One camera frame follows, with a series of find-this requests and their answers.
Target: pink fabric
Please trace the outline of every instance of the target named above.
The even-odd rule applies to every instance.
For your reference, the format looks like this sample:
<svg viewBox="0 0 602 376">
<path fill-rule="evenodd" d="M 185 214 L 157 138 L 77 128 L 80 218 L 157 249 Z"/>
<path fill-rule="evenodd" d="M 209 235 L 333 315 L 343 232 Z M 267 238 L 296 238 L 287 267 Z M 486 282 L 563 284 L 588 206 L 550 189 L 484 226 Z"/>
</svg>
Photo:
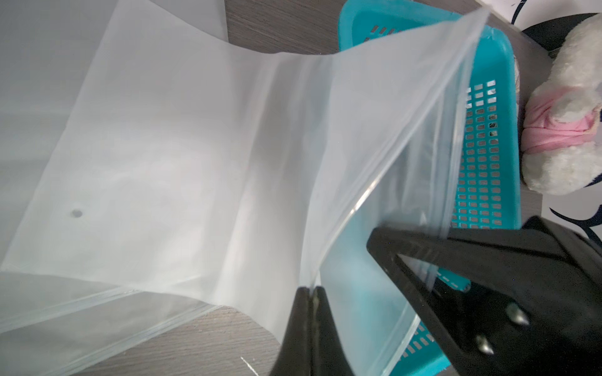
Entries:
<svg viewBox="0 0 602 376">
<path fill-rule="evenodd" d="M 592 141 L 596 135 L 600 109 L 593 109 L 582 119 L 561 123 L 553 119 L 550 109 L 564 94 L 576 90 L 564 87 L 532 97 L 527 103 L 521 150 L 527 154 L 541 153 Z"/>
</svg>

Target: blue plastic basket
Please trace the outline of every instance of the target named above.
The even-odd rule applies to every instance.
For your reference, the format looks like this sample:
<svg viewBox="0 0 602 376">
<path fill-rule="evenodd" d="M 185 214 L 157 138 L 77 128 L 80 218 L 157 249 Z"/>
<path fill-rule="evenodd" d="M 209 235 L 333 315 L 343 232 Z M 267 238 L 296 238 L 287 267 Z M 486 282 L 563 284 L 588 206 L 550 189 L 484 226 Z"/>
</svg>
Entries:
<svg viewBox="0 0 602 376">
<path fill-rule="evenodd" d="M 407 0 L 348 0 L 339 17 L 339 47 L 345 50 L 371 39 L 460 17 Z M 510 42 L 503 32 L 486 26 L 467 89 L 465 139 L 453 227 L 520 227 L 516 87 Z M 463 290 L 470 284 L 469 280 L 443 269 L 438 274 L 455 289 Z M 421 323 L 391 375 L 432 376 L 449 365 Z"/>
</svg>

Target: gray wooden surface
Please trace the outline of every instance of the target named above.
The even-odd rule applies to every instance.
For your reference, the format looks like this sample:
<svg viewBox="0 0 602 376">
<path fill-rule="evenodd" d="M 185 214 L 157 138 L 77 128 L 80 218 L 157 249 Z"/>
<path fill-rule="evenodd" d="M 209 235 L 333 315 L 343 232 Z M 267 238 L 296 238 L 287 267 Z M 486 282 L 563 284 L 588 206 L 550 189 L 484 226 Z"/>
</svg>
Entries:
<svg viewBox="0 0 602 376">
<path fill-rule="evenodd" d="M 462 14 L 478 7 L 474 0 L 421 2 Z M 229 41 L 260 52 L 331 54 L 338 50 L 337 20 L 343 4 L 344 0 L 226 0 Z M 547 78 L 551 61 L 542 48 L 510 25 L 494 17 L 489 24 L 503 30 L 512 42 L 521 72 L 522 109 L 531 91 Z M 541 195 L 524 187 L 521 195 L 523 220 L 541 213 Z M 79 375 L 263 376 L 269 373 L 278 350 L 270 333 L 224 307 Z"/>
</svg>

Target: plastic bag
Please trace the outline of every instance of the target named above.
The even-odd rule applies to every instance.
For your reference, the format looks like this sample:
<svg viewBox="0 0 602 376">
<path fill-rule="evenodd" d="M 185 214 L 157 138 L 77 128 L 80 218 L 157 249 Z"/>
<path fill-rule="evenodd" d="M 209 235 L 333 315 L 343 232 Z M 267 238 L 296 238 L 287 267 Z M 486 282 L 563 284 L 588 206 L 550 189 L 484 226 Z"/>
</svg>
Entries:
<svg viewBox="0 0 602 376">
<path fill-rule="evenodd" d="M 121 1 L 2 269 L 226 304 L 281 339 L 297 286 L 435 104 L 464 104 L 446 88 L 486 16 L 266 55 Z"/>
<path fill-rule="evenodd" d="M 154 0 L 227 39 L 222 0 Z M 0 4 L 0 260 L 63 133 L 117 0 Z M 51 276 L 0 273 L 0 333 L 135 293 Z"/>
<path fill-rule="evenodd" d="M 216 307 L 141 292 L 0 334 L 2 375 L 68 375 Z"/>
<path fill-rule="evenodd" d="M 464 134 L 463 98 L 474 51 L 444 88 L 401 155 L 351 218 L 320 267 L 341 343 L 356 375 L 388 375 L 420 319 L 366 250 L 376 226 L 447 236 Z M 433 285 L 436 267 L 406 258 Z"/>
</svg>

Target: plush toy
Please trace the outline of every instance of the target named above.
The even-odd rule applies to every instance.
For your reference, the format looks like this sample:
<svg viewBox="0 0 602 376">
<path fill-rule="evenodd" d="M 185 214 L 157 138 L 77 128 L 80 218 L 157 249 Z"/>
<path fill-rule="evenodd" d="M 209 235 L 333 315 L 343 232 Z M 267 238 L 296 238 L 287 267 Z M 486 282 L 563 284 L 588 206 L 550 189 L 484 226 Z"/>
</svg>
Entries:
<svg viewBox="0 0 602 376">
<path fill-rule="evenodd" d="M 602 174 L 602 146 L 594 142 L 601 83 L 602 13 L 568 33 L 548 81 L 527 103 L 521 151 L 523 178 L 532 190 L 567 194 Z"/>
</svg>

